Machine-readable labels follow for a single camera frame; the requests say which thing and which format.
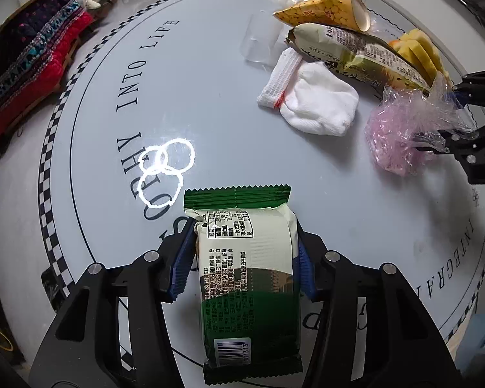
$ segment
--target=pink plastic bag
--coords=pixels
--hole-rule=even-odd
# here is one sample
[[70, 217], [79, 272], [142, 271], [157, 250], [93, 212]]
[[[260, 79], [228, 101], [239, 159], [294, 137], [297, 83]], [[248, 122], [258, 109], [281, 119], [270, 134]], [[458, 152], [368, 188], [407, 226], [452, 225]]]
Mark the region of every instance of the pink plastic bag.
[[365, 136], [375, 163], [400, 176], [414, 175], [435, 157], [416, 147], [446, 152], [438, 130], [467, 138], [473, 131], [470, 118], [454, 97], [444, 76], [437, 73], [429, 97], [420, 90], [385, 87], [383, 101], [365, 126]]

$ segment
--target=clear plastic cup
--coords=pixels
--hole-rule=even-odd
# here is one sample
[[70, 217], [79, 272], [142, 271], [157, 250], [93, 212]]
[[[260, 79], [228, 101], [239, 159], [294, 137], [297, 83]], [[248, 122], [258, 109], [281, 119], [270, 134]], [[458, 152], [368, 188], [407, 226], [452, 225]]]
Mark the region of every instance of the clear plastic cup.
[[241, 42], [241, 55], [248, 61], [269, 62], [282, 28], [282, 22], [275, 19], [271, 11], [252, 14]]

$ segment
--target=patterned fabric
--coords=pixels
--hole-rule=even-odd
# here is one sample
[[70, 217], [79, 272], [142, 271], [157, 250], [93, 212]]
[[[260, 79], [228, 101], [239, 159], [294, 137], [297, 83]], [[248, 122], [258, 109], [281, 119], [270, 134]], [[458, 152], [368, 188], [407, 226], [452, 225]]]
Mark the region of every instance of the patterned fabric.
[[[71, 41], [91, 21], [76, 0], [36, 0], [5, 25], [0, 32], [0, 134], [59, 82]], [[4, 116], [5, 108], [9, 114]]]

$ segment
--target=yellow paper cone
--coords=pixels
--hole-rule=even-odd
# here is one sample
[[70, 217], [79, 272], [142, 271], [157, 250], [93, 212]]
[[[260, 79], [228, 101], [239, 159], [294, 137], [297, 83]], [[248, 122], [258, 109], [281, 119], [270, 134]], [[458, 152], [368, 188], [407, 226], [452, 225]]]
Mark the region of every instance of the yellow paper cone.
[[370, 16], [361, 0], [308, 0], [277, 11], [274, 16], [292, 27], [319, 23], [356, 32], [366, 32], [370, 28]]

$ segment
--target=barcode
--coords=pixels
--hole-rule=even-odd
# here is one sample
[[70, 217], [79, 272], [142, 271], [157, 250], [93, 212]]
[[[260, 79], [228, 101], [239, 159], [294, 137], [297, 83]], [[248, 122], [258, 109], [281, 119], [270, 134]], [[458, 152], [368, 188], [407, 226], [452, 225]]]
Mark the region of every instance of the barcode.
[[251, 363], [250, 338], [215, 338], [217, 366], [239, 366]]

